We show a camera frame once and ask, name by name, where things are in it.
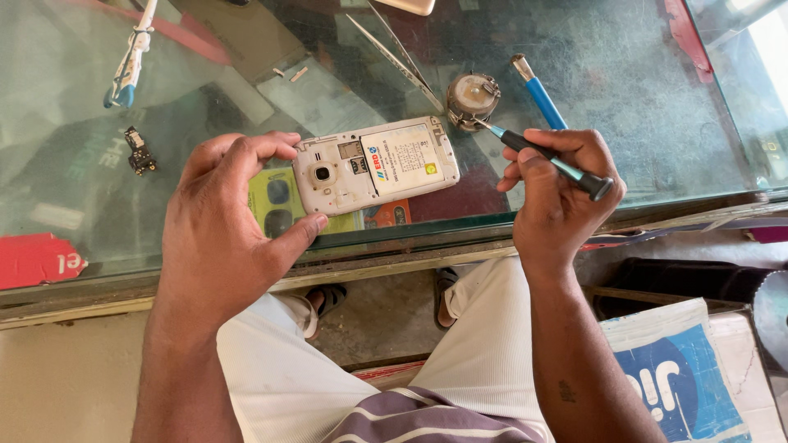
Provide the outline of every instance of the small motor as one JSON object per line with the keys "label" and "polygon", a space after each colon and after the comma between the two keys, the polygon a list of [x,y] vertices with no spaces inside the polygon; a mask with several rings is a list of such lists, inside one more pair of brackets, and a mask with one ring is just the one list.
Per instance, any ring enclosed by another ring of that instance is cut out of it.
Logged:
{"label": "small motor", "polygon": [[468,132],[481,131],[484,126],[474,117],[488,121],[498,105],[500,89],[495,79],[470,71],[461,74],[446,89],[448,119],[458,129]]}

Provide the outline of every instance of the screwdriver tip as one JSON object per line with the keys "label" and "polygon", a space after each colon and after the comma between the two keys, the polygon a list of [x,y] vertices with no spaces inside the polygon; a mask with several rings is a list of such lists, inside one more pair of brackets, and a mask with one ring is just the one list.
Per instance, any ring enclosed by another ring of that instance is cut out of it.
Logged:
{"label": "screwdriver tip", "polygon": [[480,125],[482,125],[482,126],[484,126],[485,128],[487,128],[487,129],[492,129],[492,128],[493,128],[493,127],[490,125],[490,123],[487,123],[486,121],[479,120],[479,119],[478,119],[478,118],[476,118],[476,117],[474,117],[474,120],[475,120],[477,123],[479,123]]}

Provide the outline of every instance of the sandal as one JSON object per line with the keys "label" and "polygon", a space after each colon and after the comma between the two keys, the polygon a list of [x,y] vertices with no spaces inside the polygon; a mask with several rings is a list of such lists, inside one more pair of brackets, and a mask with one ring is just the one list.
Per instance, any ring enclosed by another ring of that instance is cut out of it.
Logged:
{"label": "sandal", "polygon": [[438,322],[438,312],[440,311],[440,303],[443,293],[451,288],[459,280],[457,273],[452,268],[440,268],[435,270],[435,304],[433,308],[433,321],[435,326],[442,331],[448,331],[451,326],[443,326]]}
{"label": "sandal", "polygon": [[323,303],[318,307],[318,318],[337,309],[348,297],[348,290],[342,285],[321,285],[310,289],[307,295],[315,291],[323,292]]}

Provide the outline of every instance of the forearm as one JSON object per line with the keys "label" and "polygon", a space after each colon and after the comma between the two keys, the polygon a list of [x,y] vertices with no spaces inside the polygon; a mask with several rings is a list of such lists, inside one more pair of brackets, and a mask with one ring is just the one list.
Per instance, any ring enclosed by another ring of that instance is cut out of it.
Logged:
{"label": "forearm", "polygon": [[616,362],[574,271],[526,276],[533,378],[556,441],[666,441]]}
{"label": "forearm", "polygon": [[181,327],[154,306],[132,442],[243,441],[216,350],[216,332]]}

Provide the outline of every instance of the precision screwdriver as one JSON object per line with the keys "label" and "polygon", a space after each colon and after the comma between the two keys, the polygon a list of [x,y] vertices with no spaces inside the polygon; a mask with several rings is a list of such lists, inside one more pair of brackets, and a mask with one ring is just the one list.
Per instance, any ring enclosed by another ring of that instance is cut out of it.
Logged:
{"label": "precision screwdriver", "polygon": [[474,120],[498,136],[500,141],[504,142],[506,146],[509,146],[517,152],[522,151],[524,147],[532,147],[533,149],[537,150],[539,154],[544,155],[546,159],[555,165],[559,172],[567,176],[569,180],[576,183],[578,188],[584,192],[588,192],[589,198],[592,202],[596,202],[597,200],[604,197],[605,194],[610,191],[610,188],[613,187],[613,179],[610,177],[599,178],[592,173],[581,171],[580,169],[570,166],[558,158],[557,151],[554,151],[549,147],[532,143],[516,132],[493,126],[486,121],[479,120],[476,117],[474,117]]}

